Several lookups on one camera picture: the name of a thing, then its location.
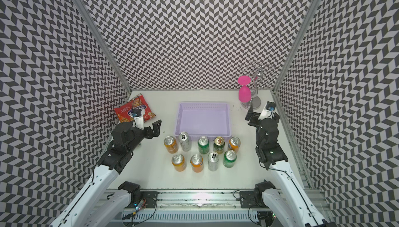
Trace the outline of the silver tall can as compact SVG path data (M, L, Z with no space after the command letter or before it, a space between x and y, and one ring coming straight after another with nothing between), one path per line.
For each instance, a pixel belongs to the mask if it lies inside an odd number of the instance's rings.
M188 152L191 150L191 148L192 148L191 140L190 140L190 136L187 132L185 132L185 131L181 132L178 136L178 140L179 140L181 148L184 152Z

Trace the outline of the orange fanta can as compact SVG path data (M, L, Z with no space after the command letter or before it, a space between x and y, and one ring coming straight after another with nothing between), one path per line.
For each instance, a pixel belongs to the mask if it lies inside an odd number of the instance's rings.
M190 159L190 164L194 172L200 173L204 169L203 157L200 154L194 154Z
M238 152L241 146L241 141L238 137L232 136L228 142L228 149Z
M176 171L182 172L186 169L187 164L183 154L174 155L171 159L171 163Z

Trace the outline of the lilac plastic basket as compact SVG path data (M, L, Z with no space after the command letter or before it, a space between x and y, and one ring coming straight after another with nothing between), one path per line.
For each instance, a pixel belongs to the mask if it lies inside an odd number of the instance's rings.
M181 132L197 141L206 136L210 140L232 136L230 106L226 102L181 102L178 106L175 136Z

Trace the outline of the green gold-top can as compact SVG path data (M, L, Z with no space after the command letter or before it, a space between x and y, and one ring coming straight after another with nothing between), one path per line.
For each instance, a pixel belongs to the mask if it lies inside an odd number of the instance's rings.
M224 152L225 140L223 137L218 136L214 139L213 150L218 154L222 154Z

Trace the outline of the green can back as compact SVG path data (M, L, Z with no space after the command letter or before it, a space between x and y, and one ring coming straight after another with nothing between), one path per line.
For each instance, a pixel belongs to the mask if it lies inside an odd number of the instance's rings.
M223 156L223 165L232 168L237 160L237 154L233 150L227 150Z

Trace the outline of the orange Fanta can back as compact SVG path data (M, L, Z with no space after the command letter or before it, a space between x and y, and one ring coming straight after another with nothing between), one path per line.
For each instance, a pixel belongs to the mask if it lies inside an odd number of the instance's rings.
M190 159L190 164L194 172L200 173L204 169L203 157L200 154L194 154Z

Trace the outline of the white patterned can back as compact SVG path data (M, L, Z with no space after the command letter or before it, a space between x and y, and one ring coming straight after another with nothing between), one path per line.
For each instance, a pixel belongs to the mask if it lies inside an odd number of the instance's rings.
M210 171L216 171L219 167L219 154L217 152L211 152L208 155L208 169Z

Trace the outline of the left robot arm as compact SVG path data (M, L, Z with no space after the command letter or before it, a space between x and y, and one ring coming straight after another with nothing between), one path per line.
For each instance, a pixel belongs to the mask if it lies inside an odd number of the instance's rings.
M132 159L134 149L144 139L159 137L161 124L158 120L151 127L143 128L136 127L132 122L116 125L110 146L99 159L91 177L51 226L105 227L124 208L140 204L143 199L140 185L125 181L99 209L93 210Z

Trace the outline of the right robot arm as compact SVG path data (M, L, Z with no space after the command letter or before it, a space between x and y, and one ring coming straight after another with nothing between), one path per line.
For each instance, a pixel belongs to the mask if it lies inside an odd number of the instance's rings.
M295 177L277 141L280 116L274 111L275 107L274 102L268 102L262 112L257 113L250 106L245 120L256 129L255 151L260 166L279 183L285 199L271 181L256 184L254 192L285 227L335 227L337 224L322 215Z

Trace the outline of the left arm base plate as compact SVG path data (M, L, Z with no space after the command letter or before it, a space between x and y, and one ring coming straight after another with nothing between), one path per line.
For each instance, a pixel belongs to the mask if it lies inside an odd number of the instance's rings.
M140 193L129 193L125 190L117 191L114 196L117 196L116 200L112 200L123 208L136 208L140 201L144 201L142 208L155 209L155 205L158 199L158 191L141 191Z

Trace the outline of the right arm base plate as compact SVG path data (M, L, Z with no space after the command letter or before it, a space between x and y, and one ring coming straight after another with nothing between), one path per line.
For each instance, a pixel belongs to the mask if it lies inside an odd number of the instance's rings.
M253 191L239 191L239 201L243 209L269 209Z

